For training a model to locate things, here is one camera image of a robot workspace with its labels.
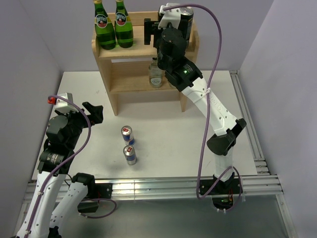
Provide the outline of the blue silver energy can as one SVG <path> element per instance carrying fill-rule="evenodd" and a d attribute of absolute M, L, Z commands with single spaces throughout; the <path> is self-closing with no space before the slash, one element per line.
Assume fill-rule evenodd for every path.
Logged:
<path fill-rule="evenodd" d="M 123 154 L 129 165 L 136 164 L 137 156 L 133 146 L 127 145 L 123 148 Z"/>
<path fill-rule="evenodd" d="M 125 125 L 121 128 L 121 135 L 126 145 L 133 146 L 135 144 L 135 138 L 133 130 L 130 126 Z"/>

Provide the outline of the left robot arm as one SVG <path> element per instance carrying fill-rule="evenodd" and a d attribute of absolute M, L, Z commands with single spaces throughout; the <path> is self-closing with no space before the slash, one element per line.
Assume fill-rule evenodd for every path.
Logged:
<path fill-rule="evenodd" d="M 51 118 L 46 131 L 47 139 L 40 154 L 36 188 L 25 220 L 17 232 L 18 238 L 59 238 L 62 226 L 84 198 L 96 194 L 93 175 L 77 173 L 59 204 L 56 199 L 76 156 L 75 146 L 82 130 L 103 122 L 103 107 L 83 102 L 84 110 L 71 100 L 50 98 L 56 116 Z"/>

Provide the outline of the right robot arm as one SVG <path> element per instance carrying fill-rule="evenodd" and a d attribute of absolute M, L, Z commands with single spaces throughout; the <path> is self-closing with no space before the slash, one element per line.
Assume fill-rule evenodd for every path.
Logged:
<path fill-rule="evenodd" d="M 144 20 L 144 43 L 157 50 L 158 67 L 168 82 L 190 99 L 207 119 L 214 135 L 203 142 L 215 155 L 214 187 L 226 193 L 234 176 L 232 150 L 238 135 L 246 126 L 244 119 L 232 115 L 208 87 L 202 72 L 186 58 L 187 40 L 183 32 L 168 23 L 159 28 L 158 21 Z"/>

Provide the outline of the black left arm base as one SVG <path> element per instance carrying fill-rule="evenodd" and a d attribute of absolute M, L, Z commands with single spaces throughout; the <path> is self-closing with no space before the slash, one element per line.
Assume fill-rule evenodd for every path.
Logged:
<path fill-rule="evenodd" d="M 112 183 L 96 183 L 88 186 L 88 194 L 85 198 L 106 198 L 110 199 L 112 194 Z"/>

